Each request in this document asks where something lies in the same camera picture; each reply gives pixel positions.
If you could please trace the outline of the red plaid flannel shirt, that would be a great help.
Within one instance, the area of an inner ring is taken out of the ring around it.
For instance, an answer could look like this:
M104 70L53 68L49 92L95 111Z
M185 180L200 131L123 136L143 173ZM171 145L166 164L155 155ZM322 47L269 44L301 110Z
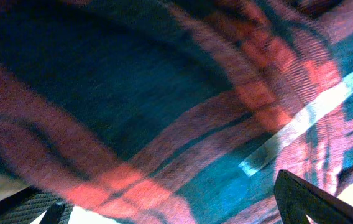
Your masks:
M353 182L353 1L0 1L0 173L121 223L278 223Z

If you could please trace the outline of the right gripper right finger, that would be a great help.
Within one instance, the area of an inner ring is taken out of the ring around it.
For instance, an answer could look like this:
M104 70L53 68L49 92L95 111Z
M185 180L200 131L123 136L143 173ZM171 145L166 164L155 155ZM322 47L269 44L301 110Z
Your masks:
M353 206L287 170L278 172L274 196L284 224L353 224Z

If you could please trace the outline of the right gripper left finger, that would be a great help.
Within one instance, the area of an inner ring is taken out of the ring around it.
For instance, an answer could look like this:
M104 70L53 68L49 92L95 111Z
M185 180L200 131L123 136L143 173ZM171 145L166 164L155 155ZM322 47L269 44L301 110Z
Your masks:
M73 205L48 192L28 187L0 201L0 224L68 224Z

